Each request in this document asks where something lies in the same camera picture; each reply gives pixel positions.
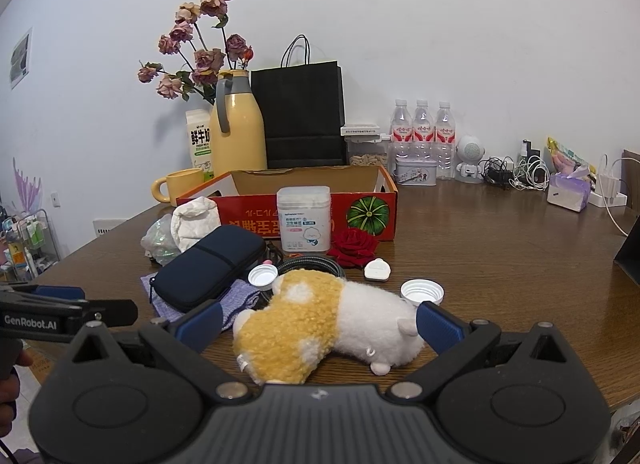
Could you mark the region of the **person left hand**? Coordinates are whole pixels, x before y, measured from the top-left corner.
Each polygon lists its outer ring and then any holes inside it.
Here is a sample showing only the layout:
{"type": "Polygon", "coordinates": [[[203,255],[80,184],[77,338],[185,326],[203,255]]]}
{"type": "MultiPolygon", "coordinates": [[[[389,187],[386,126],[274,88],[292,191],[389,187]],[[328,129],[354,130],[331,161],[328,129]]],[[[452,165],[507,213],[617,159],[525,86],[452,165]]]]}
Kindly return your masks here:
{"type": "Polygon", "coordinates": [[[0,383],[0,437],[12,432],[13,422],[17,415],[16,400],[20,396],[21,382],[15,370],[0,383]]]}

